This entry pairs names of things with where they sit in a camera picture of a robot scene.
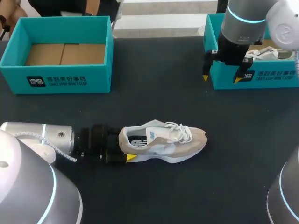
person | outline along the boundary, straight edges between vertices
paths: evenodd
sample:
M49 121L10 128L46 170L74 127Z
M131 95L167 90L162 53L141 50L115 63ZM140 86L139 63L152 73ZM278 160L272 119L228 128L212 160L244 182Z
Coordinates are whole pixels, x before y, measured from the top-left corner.
M9 32L9 37L14 31L20 17L27 17L26 12L20 6L21 1L0 0L0 21L2 30Z
M61 16L61 11L83 15L108 15L111 22L117 16L116 0L28 0L41 16Z
M227 6L228 6L228 0L218 0L216 13L225 13Z

white floor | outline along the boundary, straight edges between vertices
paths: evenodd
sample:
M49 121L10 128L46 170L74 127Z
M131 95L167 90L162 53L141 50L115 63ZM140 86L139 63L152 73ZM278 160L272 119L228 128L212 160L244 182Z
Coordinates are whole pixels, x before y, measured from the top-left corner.
M28 0L22 8L29 17L39 14ZM207 13L215 13L217 0L125 0L123 16L115 26L116 37L166 37L199 35Z

cable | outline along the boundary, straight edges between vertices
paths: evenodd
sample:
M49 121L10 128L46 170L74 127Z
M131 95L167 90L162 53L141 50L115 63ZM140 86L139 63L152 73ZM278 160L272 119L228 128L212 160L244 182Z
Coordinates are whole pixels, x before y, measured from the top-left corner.
M75 159L74 157L69 156L68 154L64 153L63 151L61 151L59 148L57 148L56 146L54 146L51 142L49 142L47 139L45 139L43 136L35 134L33 132L19 132L14 134L14 136L16 138L21 137L21 136L33 136L38 138L39 140L43 141L43 143L45 145L50 146L51 148L53 148L55 150L55 152L57 152L58 154L60 154L61 156L63 156L64 158L72 161L72 162L76 162L77 159Z
M297 76L299 78L299 52L297 50L295 51L295 66L296 66Z

teal cardboard box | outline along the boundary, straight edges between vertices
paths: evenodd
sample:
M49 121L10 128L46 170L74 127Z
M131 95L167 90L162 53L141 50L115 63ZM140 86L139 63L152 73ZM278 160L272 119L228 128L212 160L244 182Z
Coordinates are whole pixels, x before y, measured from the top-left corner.
M14 94L108 93L108 16L20 18L0 62Z
M205 51L218 50L217 39L221 30L224 14L208 14L204 34ZM265 39L270 39L268 31ZM254 61L244 78L234 84L237 66L228 66L214 61L210 77L214 89L250 89L298 87L299 81L295 71L294 60Z

white shoelace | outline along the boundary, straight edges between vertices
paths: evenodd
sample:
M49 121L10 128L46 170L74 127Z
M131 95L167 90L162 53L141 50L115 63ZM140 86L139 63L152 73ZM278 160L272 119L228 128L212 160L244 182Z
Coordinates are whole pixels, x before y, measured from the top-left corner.
M178 125L173 122L166 122L164 127L170 128L171 131L173 131L173 130L179 131L179 133L180 133L179 138L176 138L174 140L168 140L167 141L168 143L179 142L179 143L184 144L184 143L188 143L188 142L192 141L192 139L193 139L192 133L191 133L189 127L186 125L182 125L182 124Z

